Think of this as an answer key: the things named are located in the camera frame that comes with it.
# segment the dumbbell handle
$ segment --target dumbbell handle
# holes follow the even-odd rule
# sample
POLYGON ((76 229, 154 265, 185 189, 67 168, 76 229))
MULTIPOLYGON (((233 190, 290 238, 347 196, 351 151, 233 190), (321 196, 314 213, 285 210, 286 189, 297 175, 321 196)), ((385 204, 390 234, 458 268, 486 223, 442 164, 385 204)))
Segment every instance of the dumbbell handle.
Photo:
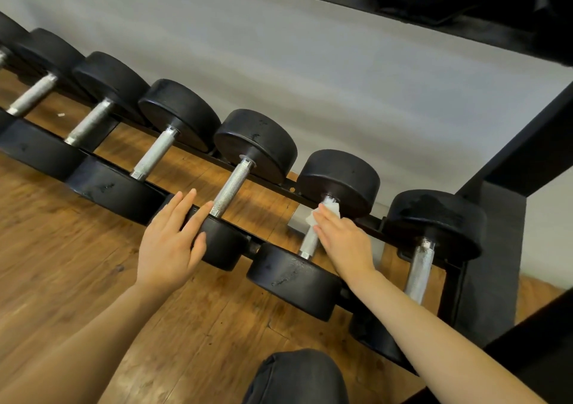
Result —
POLYGON ((404 292, 416 303, 422 304, 432 262, 434 260, 435 243, 427 238, 422 238, 420 244, 414 250, 414 257, 410 265, 408 280, 404 292))
POLYGON ((68 134, 64 140, 70 146, 80 146, 82 140, 101 123, 113 109, 113 101, 105 98, 98 103, 90 113, 68 134))
POLYGON ((27 89, 6 111, 14 117, 24 117, 52 92, 57 83, 58 77, 50 72, 27 89))
POLYGON ((254 166, 254 161, 249 158, 239 162, 213 201, 213 208, 209 212, 213 217, 220 218, 225 213, 254 166))
MULTIPOLYGON (((328 205, 330 203, 336 203, 336 199, 327 195, 323 199, 322 204, 328 205)), ((300 249, 298 250, 298 255, 307 261, 310 261, 312 256, 315 255, 318 246, 319 237, 311 226, 308 228, 308 231, 306 231, 306 235, 304 235, 303 243, 300 245, 300 249)))
POLYGON ((8 62, 8 53, 0 48, 0 70, 4 69, 6 63, 8 62))
POLYGON ((130 176, 134 179, 145 181, 157 163, 161 161, 161 158, 173 145, 177 135, 179 135, 179 131, 172 126, 168 126, 165 131, 161 132, 161 135, 151 145, 146 154, 143 155, 143 158, 135 165, 130 176))

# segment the person's leg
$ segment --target person's leg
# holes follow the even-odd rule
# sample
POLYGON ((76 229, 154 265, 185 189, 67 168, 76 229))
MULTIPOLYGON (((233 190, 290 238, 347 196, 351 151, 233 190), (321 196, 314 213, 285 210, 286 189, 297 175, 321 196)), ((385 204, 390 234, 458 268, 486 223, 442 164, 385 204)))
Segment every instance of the person's leg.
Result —
POLYGON ((262 362, 243 404, 348 404, 334 361, 317 350, 275 353, 262 362))

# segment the person's left hand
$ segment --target person's left hand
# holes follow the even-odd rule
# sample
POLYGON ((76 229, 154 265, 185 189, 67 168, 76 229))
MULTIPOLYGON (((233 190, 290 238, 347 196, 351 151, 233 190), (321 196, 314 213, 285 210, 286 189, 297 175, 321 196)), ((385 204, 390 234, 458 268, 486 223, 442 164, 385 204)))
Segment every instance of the person's left hand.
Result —
POLYGON ((187 282, 207 250, 205 232, 195 236, 213 204, 207 202, 181 228, 196 196, 195 188, 186 196, 179 191, 147 226, 139 248, 136 286, 168 297, 187 282))

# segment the forearm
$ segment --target forearm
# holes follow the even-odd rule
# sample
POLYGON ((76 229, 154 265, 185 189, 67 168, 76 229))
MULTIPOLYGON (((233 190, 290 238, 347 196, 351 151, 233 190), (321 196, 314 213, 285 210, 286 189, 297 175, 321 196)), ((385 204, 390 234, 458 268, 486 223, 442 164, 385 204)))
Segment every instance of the forearm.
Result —
POLYGON ((0 402, 96 403, 165 296, 132 286, 87 326, 0 393, 0 402))
POLYGON ((543 403, 472 342, 409 299, 377 271, 349 282, 443 404, 543 403))

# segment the wooden floor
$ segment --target wooden floor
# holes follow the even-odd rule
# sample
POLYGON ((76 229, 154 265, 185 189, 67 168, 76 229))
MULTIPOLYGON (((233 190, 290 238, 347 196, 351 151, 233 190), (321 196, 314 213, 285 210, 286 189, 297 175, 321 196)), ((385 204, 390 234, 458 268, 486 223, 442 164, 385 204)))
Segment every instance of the wooden floor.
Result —
MULTIPOLYGON (((0 72, 0 106, 22 93, 0 72)), ((28 119, 66 135, 88 108, 51 95, 28 119)), ((151 145, 120 125, 97 153, 131 169, 151 145)), ((171 191, 198 190, 211 200, 228 172, 172 148, 150 181, 171 191)), ((0 154, 0 387, 65 340, 135 281, 143 227, 77 197, 64 185, 0 154)), ((251 182, 225 219, 296 251, 287 230, 296 203, 251 182)), ((332 270, 321 252, 316 262, 332 270)), ((245 278, 250 261, 231 273, 201 263, 192 280, 154 315, 126 354, 101 402, 239 403, 259 363, 274 351, 312 347, 341 368, 352 403, 399 403, 423 382, 376 356, 347 333, 349 314, 315 320, 245 278)), ((403 286, 408 265, 386 248, 382 271, 403 286)), ((443 273, 434 269, 425 305, 436 311, 443 273)), ((560 290, 522 278, 517 321, 560 290)))

